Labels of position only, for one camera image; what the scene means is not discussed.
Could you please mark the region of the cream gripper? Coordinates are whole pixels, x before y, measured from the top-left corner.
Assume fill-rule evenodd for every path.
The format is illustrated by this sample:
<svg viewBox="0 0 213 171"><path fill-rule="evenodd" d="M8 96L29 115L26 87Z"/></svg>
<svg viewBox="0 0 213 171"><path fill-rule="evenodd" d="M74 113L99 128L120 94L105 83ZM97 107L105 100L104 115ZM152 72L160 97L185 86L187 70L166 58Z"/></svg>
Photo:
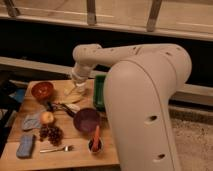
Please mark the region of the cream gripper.
<svg viewBox="0 0 213 171"><path fill-rule="evenodd" d="M84 83L75 83L74 87L72 89L66 89L65 90L65 95L71 95L74 92L77 92L79 94L84 94L86 90L86 86Z"/></svg>

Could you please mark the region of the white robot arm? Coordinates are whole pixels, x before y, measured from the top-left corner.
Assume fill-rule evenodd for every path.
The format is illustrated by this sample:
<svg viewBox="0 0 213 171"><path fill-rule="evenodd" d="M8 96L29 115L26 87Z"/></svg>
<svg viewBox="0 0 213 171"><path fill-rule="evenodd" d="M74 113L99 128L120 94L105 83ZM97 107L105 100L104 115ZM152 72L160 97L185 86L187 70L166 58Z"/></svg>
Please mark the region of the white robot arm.
<svg viewBox="0 0 213 171"><path fill-rule="evenodd" d="M168 103L192 62L176 44L78 45L71 78L82 87L97 65L110 68L104 104L122 171L181 171Z"/></svg>

